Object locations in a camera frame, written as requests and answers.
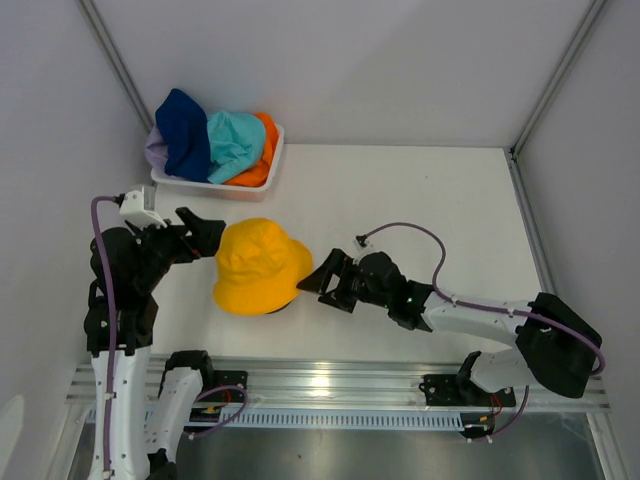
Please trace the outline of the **yellow bucket hat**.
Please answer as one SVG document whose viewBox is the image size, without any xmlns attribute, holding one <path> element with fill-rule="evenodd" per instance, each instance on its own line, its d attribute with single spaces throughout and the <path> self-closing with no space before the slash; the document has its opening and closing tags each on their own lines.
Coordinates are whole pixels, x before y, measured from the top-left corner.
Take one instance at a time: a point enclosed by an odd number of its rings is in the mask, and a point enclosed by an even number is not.
<svg viewBox="0 0 640 480">
<path fill-rule="evenodd" d="M 221 310 L 243 316 L 286 307 L 299 294 L 297 284 L 313 271 L 309 249 L 266 218 L 228 226 L 215 260 L 213 299 Z"/>
</svg>

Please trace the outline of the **dark blue bucket hat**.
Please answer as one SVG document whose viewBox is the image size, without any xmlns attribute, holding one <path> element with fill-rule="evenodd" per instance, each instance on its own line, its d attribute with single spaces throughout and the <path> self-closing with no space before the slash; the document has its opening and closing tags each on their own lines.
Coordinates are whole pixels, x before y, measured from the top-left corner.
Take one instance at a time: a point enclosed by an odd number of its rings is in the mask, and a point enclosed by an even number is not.
<svg viewBox="0 0 640 480">
<path fill-rule="evenodd" d="M 206 182 L 211 158 L 204 110 L 185 92 L 173 88 L 156 110 L 155 120 L 167 147 L 164 173 Z"/>
</svg>

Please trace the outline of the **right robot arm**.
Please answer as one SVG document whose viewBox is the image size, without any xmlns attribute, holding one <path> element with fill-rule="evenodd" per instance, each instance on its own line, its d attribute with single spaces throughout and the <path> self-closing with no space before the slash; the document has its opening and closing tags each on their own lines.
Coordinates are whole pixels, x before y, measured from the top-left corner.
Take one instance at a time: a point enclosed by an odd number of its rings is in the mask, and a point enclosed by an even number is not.
<svg viewBox="0 0 640 480">
<path fill-rule="evenodd" d="M 297 286 L 341 311 L 352 312 L 359 302 L 383 308 L 406 330 L 463 333 L 505 345 L 497 353 L 472 352 L 463 362 L 455 388 L 469 404 L 531 384 L 578 399 L 602 345 L 596 330 L 553 294 L 540 292 L 529 302 L 481 303 L 439 293 L 433 285 L 407 279 L 383 252 L 355 260 L 334 249 Z"/>
</svg>

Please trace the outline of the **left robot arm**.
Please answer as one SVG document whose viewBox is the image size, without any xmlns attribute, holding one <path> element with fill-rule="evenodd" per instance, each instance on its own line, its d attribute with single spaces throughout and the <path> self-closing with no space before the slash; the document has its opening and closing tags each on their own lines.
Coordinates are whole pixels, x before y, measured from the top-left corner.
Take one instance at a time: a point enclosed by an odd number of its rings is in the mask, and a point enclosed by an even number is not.
<svg viewBox="0 0 640 480">
<path fill-rule="evenodd" d="M 146 374 L 159 310 L 153 291 L 175 264 L 213 257 L 226 224 L 190 209 L 180 221 L 97 229 L 90 245 L 95 279 L 84 320 L 96 387 L 92 479 L 175 479 L 177 449 L 192 405 L 209 398 L 216 376 L 204 350 L 173 353 L 158 404 L 146 414 Z"/>
</svg>

